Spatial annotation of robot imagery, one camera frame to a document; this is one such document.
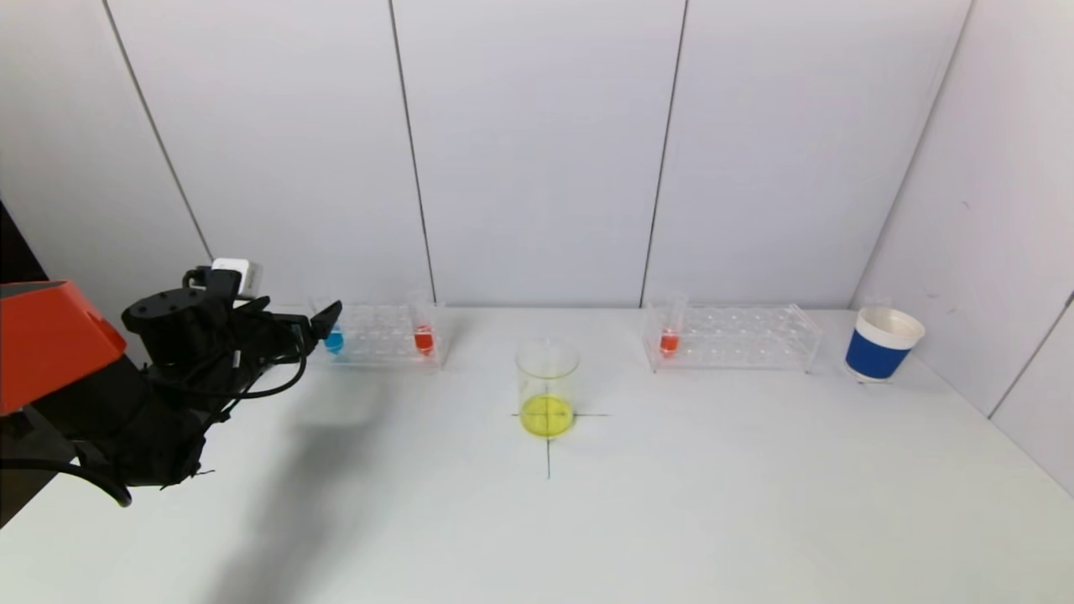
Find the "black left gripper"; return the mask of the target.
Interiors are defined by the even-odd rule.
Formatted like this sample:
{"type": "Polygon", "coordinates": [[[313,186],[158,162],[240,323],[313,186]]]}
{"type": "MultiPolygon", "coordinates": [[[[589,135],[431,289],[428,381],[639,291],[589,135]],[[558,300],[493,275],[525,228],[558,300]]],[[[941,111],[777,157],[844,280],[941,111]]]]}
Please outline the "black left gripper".
{"type": "Polygon", "coordinates": [[[337,327],[342,301],[335,299],[310,318],[305,315],[258,312],[253,314],[253,353],[272,364],[304,361],[337,327]]]}

